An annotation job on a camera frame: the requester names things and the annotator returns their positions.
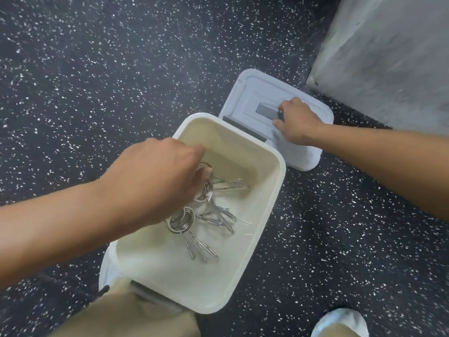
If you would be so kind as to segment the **person's right hand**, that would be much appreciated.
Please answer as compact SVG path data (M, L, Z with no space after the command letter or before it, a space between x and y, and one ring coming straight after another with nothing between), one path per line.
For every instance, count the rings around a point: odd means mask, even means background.
M300 98L293 97L281 102L278 113L283 115L283 119L280 120L288 125L289 132L281 133L288 142L301 146L319 147L316 136L325 124Z

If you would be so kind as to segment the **person's left hand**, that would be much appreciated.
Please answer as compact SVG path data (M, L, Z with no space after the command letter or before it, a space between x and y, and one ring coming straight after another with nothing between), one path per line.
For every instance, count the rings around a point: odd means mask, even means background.
M94 182L105 205L104 218L112 225L112 239L164 220L163 170L169 145L186 144L174 138L136 143Z

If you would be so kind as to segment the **silver spring collar clip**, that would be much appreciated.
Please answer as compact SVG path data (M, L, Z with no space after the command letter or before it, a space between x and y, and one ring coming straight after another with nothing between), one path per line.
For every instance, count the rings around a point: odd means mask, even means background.
M186 206L183 207L180 214L172 215L165 220L166 228L171 234L182 237L192 260L195 260L198 254L203 262L207 263L208 258L205 257L203 251L207 252L211 258L218 259L218 255L192 232L195 219L196 213L194 209Z
M214 190L248 190L249 186L243 184L241 179L226 180L214 174L212 166L206 162L201 162L198 169L210 168L210 177L205 181L203 187L195 195L192 203L208 202L214 193Z
M204 209L200 213L195 214L195 218L214 226L224 227L231 234L235 234L233 224L237 222L237 217L229 208L218 206L212 200L204 205Z

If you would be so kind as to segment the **white bin lid grey handle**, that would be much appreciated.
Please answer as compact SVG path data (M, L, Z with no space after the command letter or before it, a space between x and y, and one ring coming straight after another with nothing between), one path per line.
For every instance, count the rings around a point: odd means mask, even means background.
M267 145L275 148L287 166L310 171L320 161L322 150L289 143L274 128L272 121L283 119L278 106L284 100L300 98L325 124L333 124L330 107L316 98L256 69L243 71L227 97L218 117L232 116L267 137Z

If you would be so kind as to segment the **person's right forearm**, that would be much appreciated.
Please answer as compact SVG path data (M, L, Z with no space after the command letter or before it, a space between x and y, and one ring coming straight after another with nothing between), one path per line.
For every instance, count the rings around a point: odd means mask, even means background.
M449 222L449 136L322 124L308 142Z

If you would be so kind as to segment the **person's left forearm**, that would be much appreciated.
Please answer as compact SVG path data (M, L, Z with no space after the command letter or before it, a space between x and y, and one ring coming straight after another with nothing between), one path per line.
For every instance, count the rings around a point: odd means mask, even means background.
M119 235L104 179L0 207L0 289Z

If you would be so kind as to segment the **grey bin latch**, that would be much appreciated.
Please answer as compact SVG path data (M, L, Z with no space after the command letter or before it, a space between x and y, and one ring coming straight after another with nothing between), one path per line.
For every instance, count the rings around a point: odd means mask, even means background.
M232 116L223 116L222 120L262 142L267 141L267 137L264 136L262 133L260 133L259 131L255 130L255 129L250 128L249 126L247 126L243 122L233 118Z

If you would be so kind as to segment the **white plastic storage bin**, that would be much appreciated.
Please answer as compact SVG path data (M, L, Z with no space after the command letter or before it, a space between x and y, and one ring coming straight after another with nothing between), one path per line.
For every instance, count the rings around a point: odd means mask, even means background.
M207 113L186 118L173 138L188 146L202 144L203 161L216 176L241 179L246 190L215 190L213 200L236 220L226 227L197 218L192 233L216 254L196 244L185 234L196 253L195 260L181 234L173 234L163 222L112 242L107 249L108 281L119 274L135 281L195 313L207 315L222 309L231 298L265 229L286 173L278 151L244 131Z

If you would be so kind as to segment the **person's khaki trouser leg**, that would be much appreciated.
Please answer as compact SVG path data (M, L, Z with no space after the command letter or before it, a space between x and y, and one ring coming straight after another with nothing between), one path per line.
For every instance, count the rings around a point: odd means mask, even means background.
M137 295L126 278L48 337L201 337L191 311L172 312Z

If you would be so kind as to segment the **person's white right shoe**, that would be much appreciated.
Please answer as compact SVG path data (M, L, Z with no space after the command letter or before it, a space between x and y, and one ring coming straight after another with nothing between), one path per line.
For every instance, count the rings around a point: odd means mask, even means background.
M310 337L369 337L369 331L361 313L349 308L337 308L317 322Z

